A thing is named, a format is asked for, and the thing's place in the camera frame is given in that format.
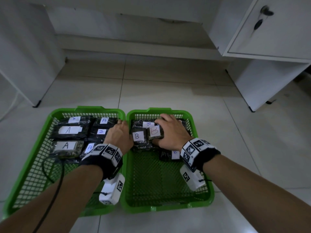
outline wristband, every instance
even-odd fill
[[[120,170],[122,162],[121,150],[112,144],[96,145],[80,162],[81,165],[97,165],[103,171],[103,179],[112,179]]]
[[[203,164],[220,154],[215,146],[205,140],[194,138],[188,141],[181,149],[180,156],[192,172],[196,169],[203,171]]]

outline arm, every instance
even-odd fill
[[[164,130],[155,144],[181,150],[193,139],[173,115],[157,119]],[[258,232],[310,232],[311,207],[286,190],[258,176],[225,156],[201,164],[203,171]]]
[[[105,143],[126,154],[133,146],[126,121],[119,120],[109,129]],[[98,165],[82,165],[64,177],[57,198],[37,232],[69,232],[93,192],[102,181],[103,170]],[[0,223],[0,232],[32,233],[49,206],[59,181]]]

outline green plastic basket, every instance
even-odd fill
[[[161,113],[186,119],[192,136],[197,137],[193,118],[184,110],[132,110],[127,114],[127,122],[130,126],[132,119],[155,119],[160,117]],[[215,196],[211,182],[207,182],[195,192],[191,191],[179,172],[182,165],[182,162],[160,161],[157,152],[129,151],[123,157],[122,174],[125,176],[125,185],[121,194],[122,208],[130,213],[139,213],[210,205]]]
[[[94,117],[111,117],[125,120],[125,113],[120,109],[105,109],[101,106],[78,106],[74,108],[62,108],[54,110],[48,116],[30,155],[18,176],[13,189],[3,208],[3,218],[7,218],[18,209],[40,195],[50,184],[42,173],[41,163],[49,155],[52,141],[49,136],[53,127],[62,118],[72,116],[93,115]],[[65,174],[75,169],[77,164],[65,164]],[[45,170],[52,180],[57,180],[61,175],[61,164],[54,164],[49,159],[45,162]],[[96,191],[101,191],[103,182]],[[103,205],[98,200],[99,194],[94,194],[80,216],[103,215],[111,212],[114,207]]]

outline white paper label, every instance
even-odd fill
[[[76,144],[76,141],[59,141],[56,144],[55,150],[74,150]]]
[[[154,136],[161,136],[160,125],[150,128],[150,137],[154,137]]]
[[[172,151],[172,159],[179,159],[180,152],[179,151]]]
[[[101,118],[100,124],[107,124],[109,118]]]
[[[68,123],[78,123],[78,122],[80,122],[80,119],[81,119],[81,116],[71,117],[71,118],[69,118]]]
[[[134,141],[144,141],[144,131],[133,132],[133,140]]]
[[[155,123],[153,122],[142,122],[142,127],[143,128],[150,128],[150,127],[154,127]]]
[[[63,126],[59,129],[59,134],[78,134],[82,131],[82,127],[80,126]]]
[[[87,154],[88,152],[90,152],[93,147],[94,147],[95,143],[89,143],[85,149],[85,153]]]
[[[105,135],[107,129],[98,129],[97,134]]]

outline tile floor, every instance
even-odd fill
[[[0,179],[0,208],[48,114],[78,105],[125,113],[149,107],[187,110],[199,137],[311,204],[311,95],[306,86],[311,83],[291,82],[272,105],[251,113],[224,69],[221,62],[143,56],[69,60],[39,108],[19,98],[0,123],[0,176],[5,177]],[[0,94],[0,113],[9,104],[4,95]],[[215,191],[207,208],[129,215],[118,205],[111,214],[79,218],[71,232],[256,232],[220,190]]]

